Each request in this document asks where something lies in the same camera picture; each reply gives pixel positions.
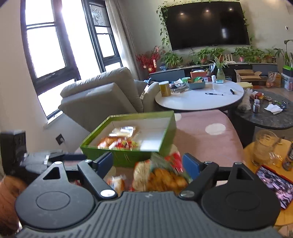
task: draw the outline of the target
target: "open green gift box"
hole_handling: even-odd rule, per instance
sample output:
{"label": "open green gift box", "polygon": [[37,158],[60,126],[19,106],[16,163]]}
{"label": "open green gift box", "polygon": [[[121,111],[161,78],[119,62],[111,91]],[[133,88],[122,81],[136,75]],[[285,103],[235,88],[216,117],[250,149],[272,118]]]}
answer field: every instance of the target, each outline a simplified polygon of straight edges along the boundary
{"label": "open green gift box", "polygon": [[[99,142],[109,135],[113,129],[123,126],[135,126],[137,149],[98,149]],[[169,155],[176,132],[176,122],[173,111],[136,113],[109,116],[81,144],[82,152],[88,159],[95,160],[105,152],[111,151],[114,166],[134,167],[138,161],[150,158],[152,152],[162,156]]]}

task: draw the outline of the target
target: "window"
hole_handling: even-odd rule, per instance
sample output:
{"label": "window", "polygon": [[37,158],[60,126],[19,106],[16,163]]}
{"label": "window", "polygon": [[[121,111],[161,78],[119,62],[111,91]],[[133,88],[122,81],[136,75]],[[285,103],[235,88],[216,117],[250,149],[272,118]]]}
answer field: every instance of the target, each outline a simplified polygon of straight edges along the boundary
{"label": "window", "polygon": [[105,1],[82,0],[82,2],[96,57],[100,61],[102,71],[111,71],[122,67]]}
{"label": "window", "polygon": [[59,112],[65,86],[122,67],[103,0],[21,0],[21,29],[48,119]]}

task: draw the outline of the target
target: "gray ribbed surface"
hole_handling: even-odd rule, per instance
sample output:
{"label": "gray ribbed surface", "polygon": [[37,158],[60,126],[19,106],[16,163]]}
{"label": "gray ribbed surface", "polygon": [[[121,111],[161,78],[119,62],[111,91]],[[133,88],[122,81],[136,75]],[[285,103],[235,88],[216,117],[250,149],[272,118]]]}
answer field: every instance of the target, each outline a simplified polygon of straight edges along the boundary
{"label": "gray ribbed surface", "polygon": [[237,232],[204,215],[195,202],[182,201],[173,192],[125,192],[120,199],[102,202],[84,224],[70,231],[43,233],[27,228],[17,238],[281,238],[272,228]]}

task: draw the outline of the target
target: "wall-mounted television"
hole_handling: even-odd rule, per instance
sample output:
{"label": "wall-mounted television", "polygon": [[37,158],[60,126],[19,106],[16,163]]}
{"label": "wall-mounted television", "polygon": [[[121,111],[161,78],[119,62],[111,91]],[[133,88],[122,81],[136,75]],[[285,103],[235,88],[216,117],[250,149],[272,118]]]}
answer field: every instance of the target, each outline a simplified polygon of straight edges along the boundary
{"label": "wall-mounted television", "polygon": [[173,50],[216,45],[249,45],[239,2],[212,1],[176,5],[164,13]]}

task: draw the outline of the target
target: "gray recliner sofa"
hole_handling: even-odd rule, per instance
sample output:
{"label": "gray recliner sofa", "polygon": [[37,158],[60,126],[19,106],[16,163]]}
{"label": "gray recliner sofa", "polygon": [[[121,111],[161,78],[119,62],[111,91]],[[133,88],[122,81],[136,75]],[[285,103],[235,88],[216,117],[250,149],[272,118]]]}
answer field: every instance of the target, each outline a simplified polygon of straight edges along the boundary
{"label": "gray recliner sofa", "polygon": [[59,109],[92,132],[110,115],[160,111],[155,102],[160,91],[158,82],[149,87],[143,99],[139,98],[146,85],[134,80],[128,68],[104,72],[66,86],[60,94],[63,100]]}

